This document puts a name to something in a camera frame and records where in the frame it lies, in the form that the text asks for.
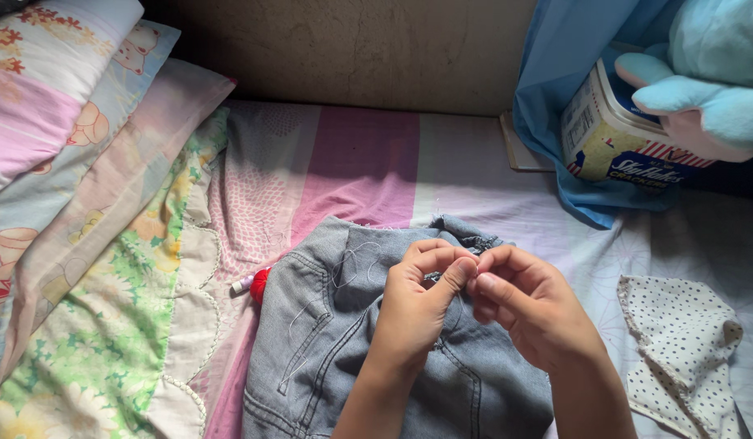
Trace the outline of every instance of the concrete wall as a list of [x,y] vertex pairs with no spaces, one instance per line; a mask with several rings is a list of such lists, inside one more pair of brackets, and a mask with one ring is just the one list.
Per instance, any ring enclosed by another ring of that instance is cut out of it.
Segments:
[[236,97],[438,113],[511,108],[536,0],[142,0],[173,56]]

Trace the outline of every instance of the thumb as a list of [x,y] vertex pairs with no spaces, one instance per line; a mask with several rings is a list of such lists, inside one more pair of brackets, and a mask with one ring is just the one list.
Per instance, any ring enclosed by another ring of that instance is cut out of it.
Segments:
[[530,315],[536,306],[534,300],[528,297],[526,293],[495,274],[480,274],[477,277],[477,286],[485,297],[507,308],[512,314],[518,316]]
[[436,285],[430,287],[428,292],[434,297],[443,298],[449,304],[452,298],[466,287],[469,279],[477,274],[477,262],[466,256],[455,260],[441,275]]

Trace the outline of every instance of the denim jacket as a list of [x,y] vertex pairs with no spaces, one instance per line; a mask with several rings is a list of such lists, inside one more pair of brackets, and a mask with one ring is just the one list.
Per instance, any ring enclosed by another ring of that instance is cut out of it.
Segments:
[[[274,265],[244,391],[242,436],[329,437],[366,358],[387,271],[440,237],[475,254],[503,243],[449,215],[378,230],[328,217]],[[401,437],[536,437],[553,420],[547,374],[461,293],[411,388]]]

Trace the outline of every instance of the polka dot fabric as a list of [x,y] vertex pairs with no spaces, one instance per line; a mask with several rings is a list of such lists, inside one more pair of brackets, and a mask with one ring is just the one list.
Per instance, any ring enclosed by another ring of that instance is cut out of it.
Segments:
[[742,340],[734,310],[690,280],[621,276],[618,297],[643,355],[627,375],[632,410],[686,437],[740,437],[727,364]]

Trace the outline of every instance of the mattress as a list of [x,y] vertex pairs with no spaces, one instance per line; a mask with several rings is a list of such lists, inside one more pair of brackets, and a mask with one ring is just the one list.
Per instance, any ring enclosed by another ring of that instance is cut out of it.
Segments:
[[[240,437],[259,306],[229,284],[276,261],[325,216],[371,227],[423,227],[456,215],[553,263],[602,335],[618,372],[639,355],[618,304],[622,274],[706,282],[744,327],[732,384],[753,435],[753,201],[685,191],[664,213],[624,210],[611,230],[580,222],[554,174],[510,169],[497,119],[228,101],[230,145],[209,189],[220,264],[206,292],[219,307],[210,360],[189,384],[206,437]],[[640,437],[674,437],[634,414]],[[555,436],[555,428],[547,433]]]

